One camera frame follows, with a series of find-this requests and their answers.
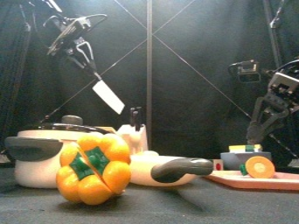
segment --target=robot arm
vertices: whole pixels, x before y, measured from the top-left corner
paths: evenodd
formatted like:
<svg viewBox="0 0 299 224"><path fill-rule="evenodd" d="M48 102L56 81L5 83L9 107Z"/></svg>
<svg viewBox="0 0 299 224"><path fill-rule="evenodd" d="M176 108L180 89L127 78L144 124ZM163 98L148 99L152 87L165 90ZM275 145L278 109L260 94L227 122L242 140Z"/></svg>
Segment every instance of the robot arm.
<svg viewBox="0 0 299 224"><path fill-rule="evenodd" d="M284 127L286 118L296 111L299 104L299 60L275 70L264 97L256 99L251 122L247 128L247 143L260 144L264 137Z"/></svg>

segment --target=black handle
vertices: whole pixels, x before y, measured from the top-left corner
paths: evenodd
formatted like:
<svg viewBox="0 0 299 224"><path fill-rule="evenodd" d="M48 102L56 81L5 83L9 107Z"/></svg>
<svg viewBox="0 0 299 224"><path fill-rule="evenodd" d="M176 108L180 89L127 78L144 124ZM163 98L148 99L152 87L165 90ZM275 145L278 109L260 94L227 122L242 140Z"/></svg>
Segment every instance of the black handle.
<svg viewBox="0 0 299 224"><path fill-rule="evenodd" d="M151 170L152 179L160 183L177 181L184 174L207 176L212 173L212 162L204 158L177 158L164 164L157 164Z"/></svg>
<svg viewBox="0 0 299 224"><path fill-rule="evenodd" d="M56 139L9 136L4 146L16 160L32 162L56 156L63 143Z"/></svg>

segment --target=red cutting board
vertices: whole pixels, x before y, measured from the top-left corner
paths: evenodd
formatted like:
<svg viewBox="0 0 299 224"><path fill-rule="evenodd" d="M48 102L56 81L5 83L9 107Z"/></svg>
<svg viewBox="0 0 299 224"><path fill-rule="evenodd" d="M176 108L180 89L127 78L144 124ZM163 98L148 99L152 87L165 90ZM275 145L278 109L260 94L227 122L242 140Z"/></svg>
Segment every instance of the red cutting board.
<svg viewBox="0 0 299 224"><path fill-rule="evenodd" d="M272 178L251 178L240 171L213 171L204 178L242 189L299 191L299 175L292 173L276 172Z"/></svg>

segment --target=yellow bell pepper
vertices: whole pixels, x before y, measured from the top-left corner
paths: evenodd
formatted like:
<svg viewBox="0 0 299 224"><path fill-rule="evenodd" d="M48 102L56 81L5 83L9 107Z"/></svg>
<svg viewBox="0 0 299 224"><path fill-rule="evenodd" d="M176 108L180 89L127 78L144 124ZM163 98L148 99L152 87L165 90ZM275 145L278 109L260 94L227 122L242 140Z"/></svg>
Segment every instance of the yellow bell pepper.
<svg viewBox="0 0 299 224"><path fill-rule="evenodd" d="M120 194L129 182L129 149L116 134L84 135L61 149L56 183L72 202L99 205Z"/></svg>

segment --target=pot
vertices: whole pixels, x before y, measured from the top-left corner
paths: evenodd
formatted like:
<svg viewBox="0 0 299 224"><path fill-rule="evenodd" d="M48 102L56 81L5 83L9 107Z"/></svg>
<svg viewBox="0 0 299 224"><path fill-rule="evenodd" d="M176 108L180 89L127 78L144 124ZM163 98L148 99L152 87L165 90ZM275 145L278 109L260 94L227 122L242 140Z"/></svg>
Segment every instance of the pot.
<svg viewBox="0 0 299 224"><path fill-rule="evenodd" d="M37 123L4 140L15 158L15 180L20 186L56 188L63 147L75 143L87 132L108 133L100 128L71 123Z"/></svg>
<svg viewBox="0 0 299 224"><path fill-rule="evenodd" d="M212 173L213 164L203 158L131 155L131 183L143 186L179 186Z"/></svg>

